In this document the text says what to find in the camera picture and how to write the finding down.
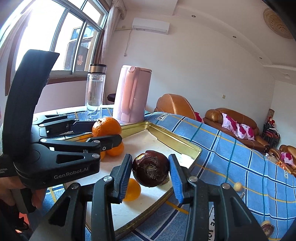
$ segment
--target window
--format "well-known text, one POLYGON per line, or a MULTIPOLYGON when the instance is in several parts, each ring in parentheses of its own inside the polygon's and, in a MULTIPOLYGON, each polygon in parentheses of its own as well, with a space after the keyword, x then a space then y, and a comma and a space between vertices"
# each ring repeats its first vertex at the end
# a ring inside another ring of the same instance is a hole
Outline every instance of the window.
POLYGON ((60 54, 51 76, 86 75, 106 18, 99 0, 36 0, 20 39, 15 70, 29 49, 39 49, 60 54))

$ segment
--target stool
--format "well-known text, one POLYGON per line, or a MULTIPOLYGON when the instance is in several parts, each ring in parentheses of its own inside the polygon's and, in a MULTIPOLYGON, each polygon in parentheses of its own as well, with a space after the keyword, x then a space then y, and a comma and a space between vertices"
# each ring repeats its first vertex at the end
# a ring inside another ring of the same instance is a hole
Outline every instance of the stool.
POLYGON ((115 94, 109 94, 107 96, 107 100, 110 101, 110 102, 115 102, 115 96, 116 96, 116 93, 115 94))

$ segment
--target electrical cord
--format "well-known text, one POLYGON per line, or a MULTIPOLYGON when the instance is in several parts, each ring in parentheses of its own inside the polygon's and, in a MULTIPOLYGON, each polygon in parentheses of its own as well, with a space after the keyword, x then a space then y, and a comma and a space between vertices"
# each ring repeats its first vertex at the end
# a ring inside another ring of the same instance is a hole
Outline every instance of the electrical cord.
POLYGON ((125 50, 125 52, 124 52, 124 57, 126 57, 126 52, 128 51, 128 46, 129 46, 129 42, 130 42, 130 39, 131 39, 131 32, 132 32, 132 29, 131 29, 130 34, 129 34, 129 36, 128 36, 128 43, 127 43, 127 45, 126 45, 126 50, 125 50))

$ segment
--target glass water bottle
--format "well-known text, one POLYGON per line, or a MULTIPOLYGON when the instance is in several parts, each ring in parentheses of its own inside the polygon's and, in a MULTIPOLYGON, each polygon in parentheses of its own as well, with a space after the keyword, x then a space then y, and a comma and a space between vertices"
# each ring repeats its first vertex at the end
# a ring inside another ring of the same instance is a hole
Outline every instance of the glass water bottle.
POLYGON ((91 64, 87 74, 85 93, 85 120, 96 121, 102 118, 102 104, 107 65, 91 64))

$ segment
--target blue plaid tablecloth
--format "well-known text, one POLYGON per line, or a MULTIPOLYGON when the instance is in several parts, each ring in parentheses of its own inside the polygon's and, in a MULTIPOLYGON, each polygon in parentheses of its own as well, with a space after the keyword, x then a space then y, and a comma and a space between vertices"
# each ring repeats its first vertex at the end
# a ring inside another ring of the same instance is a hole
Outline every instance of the blue plaid tablecloth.
MULTIPOLYGON (((69 113, 60 110, 57 113, 69 113)), ((296 179, 268 161, 259 152, 247 148, 233 137, 206 124, 180 115, 167 115, 157 119, 162 112, 147 113, 145 120, 159 125, 202 148, 202 153, 192 174, 206 183, 220 185, 241 182, 243 201, 259 223, 270 220, 275 230, 269 240, 280 240, 296 216, 296 179)), ((83 111, 69 117, 84 119, 83 111)), ((112 116, 105 108, 103 116, 112 116)), ((44 215, 64 192, 63 186, 49 188, 40 216, 44 215)), ((172 195, 143 224, 122 238, 122 241, 181 241, 185 237, 189 205, 182 205, 172 195)), ((31 221, 36 226, 38 219, 31 221)), ((86 230, 86 240, 90 233, 86 230)))

